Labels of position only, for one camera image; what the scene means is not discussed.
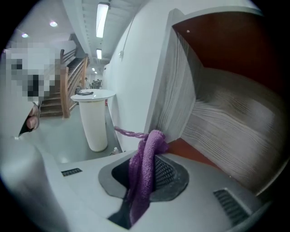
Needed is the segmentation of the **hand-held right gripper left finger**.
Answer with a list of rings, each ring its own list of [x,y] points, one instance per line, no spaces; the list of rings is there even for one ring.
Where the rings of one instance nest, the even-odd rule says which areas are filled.
[[[79,168],[81,172],[66,176],[64,179],[77,198],[87,208],[101,218],[108,218],[121,206],[120,198],[109,196],[98,180],[99,171],[106,165],[130,158],[133,150],[103,158],[58,164],[60,171]]]

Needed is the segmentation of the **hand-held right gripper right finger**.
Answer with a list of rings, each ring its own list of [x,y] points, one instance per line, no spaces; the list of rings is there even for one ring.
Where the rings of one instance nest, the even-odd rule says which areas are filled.
[[[269,208],[237,181],[210,165],[165,154],[189,174],[186,189],[169,202],[151,203],[135,224],[137,232],[246,232]],[[214,193],[225,189],[249,217],[233,226]]]

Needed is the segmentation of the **person's right hand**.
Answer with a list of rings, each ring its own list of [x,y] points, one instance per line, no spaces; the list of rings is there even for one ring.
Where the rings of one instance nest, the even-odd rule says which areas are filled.
[[[25,125],[29,132],[36,130],[38,128],[39,118],[40,118],[40,107],[34,104],[25,122]]]

